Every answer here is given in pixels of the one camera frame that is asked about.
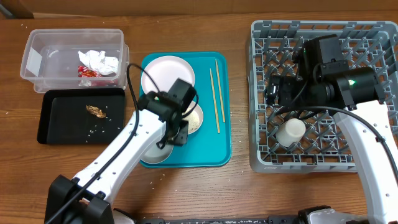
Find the grey dishwasher rack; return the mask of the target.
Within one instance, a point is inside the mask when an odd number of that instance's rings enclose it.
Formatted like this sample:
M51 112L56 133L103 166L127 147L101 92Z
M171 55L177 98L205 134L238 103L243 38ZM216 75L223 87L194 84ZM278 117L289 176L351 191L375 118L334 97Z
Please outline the grey dishwasher rack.
M327 112L279 113L275 77L295 85L288 102L333 65L372 68L397 133L397 24L389 21L254 21L248 42L249 162L262 173L355 172L345 137Z

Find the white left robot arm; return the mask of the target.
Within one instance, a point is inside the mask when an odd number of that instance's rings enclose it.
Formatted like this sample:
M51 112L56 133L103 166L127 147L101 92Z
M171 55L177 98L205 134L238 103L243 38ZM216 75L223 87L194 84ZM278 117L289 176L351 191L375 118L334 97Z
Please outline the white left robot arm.
M134 100L136 107L111 144L72 179L58 176L49 188L46 223L134 223L112 208L122 184L143 155L163 148L182 132L182 114L197 92L177 79L167 92L150 91Z

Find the grey bowl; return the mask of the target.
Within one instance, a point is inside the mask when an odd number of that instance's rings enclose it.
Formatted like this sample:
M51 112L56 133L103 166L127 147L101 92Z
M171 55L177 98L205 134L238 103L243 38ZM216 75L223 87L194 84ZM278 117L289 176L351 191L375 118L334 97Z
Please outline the grey bowl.
M172 153L174 146L166 144L164 148L159 148L156 144L149 148L143 155L141 161L148 164L158 164L166 160Z

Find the black waste tray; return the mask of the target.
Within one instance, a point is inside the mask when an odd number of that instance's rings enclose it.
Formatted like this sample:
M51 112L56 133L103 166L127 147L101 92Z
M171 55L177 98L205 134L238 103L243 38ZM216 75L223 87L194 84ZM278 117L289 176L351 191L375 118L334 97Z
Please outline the black waste tray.
M42 102L37 141L41 144L110 144L124 127L125 92L122 88L49 90ZM103 119L85 106L98 107Z

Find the white cup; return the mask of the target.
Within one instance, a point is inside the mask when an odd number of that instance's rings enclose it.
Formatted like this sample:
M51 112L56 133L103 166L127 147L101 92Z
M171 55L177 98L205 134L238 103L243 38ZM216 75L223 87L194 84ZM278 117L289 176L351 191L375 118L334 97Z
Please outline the white cup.
M289 119L278 127L275 138L284 147L299 142L306 132L305 123L297 118Z

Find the wooden chopstick left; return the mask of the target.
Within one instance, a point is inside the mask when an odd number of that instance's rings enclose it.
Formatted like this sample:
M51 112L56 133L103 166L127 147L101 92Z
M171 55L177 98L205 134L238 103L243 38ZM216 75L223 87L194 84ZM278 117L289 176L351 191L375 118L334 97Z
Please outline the wooden chopstick left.
M211 90L212 90L212 95L213 95L213 104L214 104L214 109L215 109L216 128L217 128L217 133L220 134L220 123L219 123L219 118L218 118L218 108L217 108L217 102L216 102L216 96L215 96L213 73L212 73L211 68L209 70L210 70Z

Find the clear plastic bin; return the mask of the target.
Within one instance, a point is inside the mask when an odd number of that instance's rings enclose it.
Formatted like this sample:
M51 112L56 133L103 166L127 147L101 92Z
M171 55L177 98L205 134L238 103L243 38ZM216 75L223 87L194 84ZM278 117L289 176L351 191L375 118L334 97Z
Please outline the clear plastic bin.
M80 78L84 66L78 52L105 51L117 57L118 72L101 78ZM34 91L55 89L106 88L125 89L129 48L120 29L35 29L28 39L21 62L20 76L34 84Z

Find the wooden chopstick right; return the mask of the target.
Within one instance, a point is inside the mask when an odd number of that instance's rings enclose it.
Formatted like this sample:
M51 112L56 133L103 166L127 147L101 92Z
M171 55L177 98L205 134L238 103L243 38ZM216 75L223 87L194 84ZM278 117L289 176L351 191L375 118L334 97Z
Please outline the wooden chopstick right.
M218 81L218 90L219 90L219 96L220 96L221 114L222 114L223 123L225 123L223 95L222 95L220 71L219 71L218 60L217 59L215 59L215 65L216 65L216 75L217 75L217 81Z

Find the large white plate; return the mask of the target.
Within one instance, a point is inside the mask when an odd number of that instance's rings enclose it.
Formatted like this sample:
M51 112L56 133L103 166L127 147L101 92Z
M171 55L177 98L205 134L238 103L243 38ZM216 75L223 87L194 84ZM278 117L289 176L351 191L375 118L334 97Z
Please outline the large white plate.
M176 56L162 56L152 60L144 70L150 75L160 91L169 91L177 79L195 86L195 73L192 66Z

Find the black rail at table edge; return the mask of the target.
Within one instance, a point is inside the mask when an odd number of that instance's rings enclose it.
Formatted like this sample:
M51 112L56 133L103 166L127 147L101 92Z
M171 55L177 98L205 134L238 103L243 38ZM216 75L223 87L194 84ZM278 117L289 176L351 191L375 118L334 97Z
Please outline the black rail at table edge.
M272 215L266 218L207 218L166 220L160 217L144 218L138 224L310 224L310 223L368 223L363 217L340 213L327 205L305 208L296 215Z

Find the teal plastic tray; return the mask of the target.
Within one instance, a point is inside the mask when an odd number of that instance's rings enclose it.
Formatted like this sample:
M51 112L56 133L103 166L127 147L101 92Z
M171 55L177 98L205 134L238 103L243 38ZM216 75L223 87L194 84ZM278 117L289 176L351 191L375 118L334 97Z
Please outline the teal plastic tray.
M150 168L178 168L178 167L216 167L225 165L232 155L231 119L229 108L228 64L224 56L218 52L168 52L147 55L142 61L145 68L152 60L172 55L186 60L195 73L195 86L199 95L199 102L204 120L198 131L189 134L187 143L175 146L171 155L161 163L148 164ZM218 60L221 88L224 104L225 123L223 123L216 75L215 59ZM220 123L220 134L217 133L215 109L211 90L210 70L212 69L215 96Z

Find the red snack wrapper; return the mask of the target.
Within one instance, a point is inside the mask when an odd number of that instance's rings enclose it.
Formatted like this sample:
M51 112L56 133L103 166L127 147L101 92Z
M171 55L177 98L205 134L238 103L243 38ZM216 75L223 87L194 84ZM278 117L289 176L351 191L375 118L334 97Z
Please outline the red snack wrapper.
M90 70L88 67L79 66L78 67L78 76L80 78L101 78L102 75L96 71Z

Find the wooden chopstick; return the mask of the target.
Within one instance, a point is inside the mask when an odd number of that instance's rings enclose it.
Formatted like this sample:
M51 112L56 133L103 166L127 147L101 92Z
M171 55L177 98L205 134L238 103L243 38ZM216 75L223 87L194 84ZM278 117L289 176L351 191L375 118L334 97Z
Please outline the wooden chopstick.
M215 65L216 65L216 75L217 75L217 81L218 81L218 90L219 90L219 96L220 96L221 114L222 114L223 123L225 123L223 95L222 95L220 71L219 71L218 60L217 59L215 59Z
M216 102L216 96L215 96L213 73L212 73L211 68L209 70L210 70L211 90L212 90L212 95L213 95L213 104L214 104L214 109L215 109L216 128L217 128L217 133L220 134L220 123L219 123L219 118L218 118L218 108L217 108L217 102Z

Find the brown food scrap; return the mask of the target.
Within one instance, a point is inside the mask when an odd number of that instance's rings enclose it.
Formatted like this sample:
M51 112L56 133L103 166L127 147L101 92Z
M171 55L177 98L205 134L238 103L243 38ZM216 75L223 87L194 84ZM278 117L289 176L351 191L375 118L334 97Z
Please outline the brown food scrap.
M90 114L96 116L97 118L103 119L103 118L106 117L106 113L103 112L98 107L95 107L95 106L92 106L92 105L86 105L85 108Z

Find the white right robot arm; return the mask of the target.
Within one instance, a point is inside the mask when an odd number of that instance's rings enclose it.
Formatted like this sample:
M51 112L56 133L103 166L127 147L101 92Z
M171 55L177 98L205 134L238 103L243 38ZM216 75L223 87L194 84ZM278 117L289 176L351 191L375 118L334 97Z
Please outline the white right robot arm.
M327 111L345 137L363 185L368 223L397 223L397 145L385 94L371 67L351 69L337 35L316 37L294 54L295 77L271 75L266 104Z

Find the white tissue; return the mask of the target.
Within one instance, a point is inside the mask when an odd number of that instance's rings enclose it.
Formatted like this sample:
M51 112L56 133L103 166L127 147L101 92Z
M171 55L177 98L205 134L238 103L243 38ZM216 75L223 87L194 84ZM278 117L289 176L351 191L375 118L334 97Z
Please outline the white tissue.
M119 60L117 57L105 56L105 51L89 50L86 53L78 52L80 62L90 70L101 75L110 75L118 72Z

